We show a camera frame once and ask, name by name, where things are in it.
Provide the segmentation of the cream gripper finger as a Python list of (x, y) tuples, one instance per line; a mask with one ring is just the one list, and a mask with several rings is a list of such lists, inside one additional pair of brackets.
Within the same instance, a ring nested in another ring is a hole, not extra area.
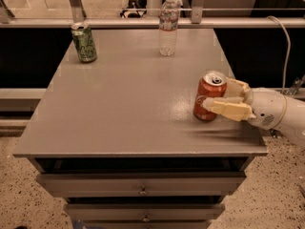
[(227, 89), (224, 96), (242, 97), (244, 101), (248, 101), (252, 97), (252, 89), (249, 84), (244, 81), (227, 78)]
[(207, 97), (202, 102), (202, 107), (234, 121), (256, 118), (252, 107), (244, 103), (242, 97)]

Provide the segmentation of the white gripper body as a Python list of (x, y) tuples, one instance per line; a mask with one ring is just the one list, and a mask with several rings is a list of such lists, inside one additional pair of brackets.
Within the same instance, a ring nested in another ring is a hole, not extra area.
[(264, 130), (273, 129), (280, 122), (287, 105), (283, 94), (267, 88), (253, 88), (245, 103), (252, 108), (248, 122)]

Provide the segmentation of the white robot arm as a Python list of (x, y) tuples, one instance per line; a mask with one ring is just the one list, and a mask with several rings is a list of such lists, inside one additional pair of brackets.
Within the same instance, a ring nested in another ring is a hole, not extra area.
[(263, 130), (279, 131), (291, 143), (305, 147), (304, 101), (228, 78), (224, 96), (207, 97), (201, 106), (234, 121), (245, 120)]

